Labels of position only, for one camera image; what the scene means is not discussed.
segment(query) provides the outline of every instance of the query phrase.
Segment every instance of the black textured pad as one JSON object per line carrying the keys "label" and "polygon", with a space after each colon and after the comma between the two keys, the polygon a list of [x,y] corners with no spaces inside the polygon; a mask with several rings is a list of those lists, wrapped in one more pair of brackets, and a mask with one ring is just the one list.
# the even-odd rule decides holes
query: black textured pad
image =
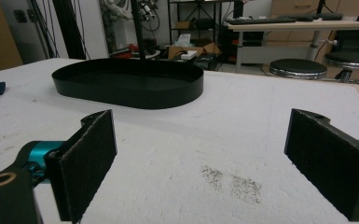
{"label": "black textured pad", "polygon": [[293,109],[285,154],[340,213],[359,221],[359,141],[329,121]]}
{"label": "black textured pad", "polygon": [[77,223],[117,154],[110,110],[82,119],[83,127],[46,157],[48,178],[62,221]]}

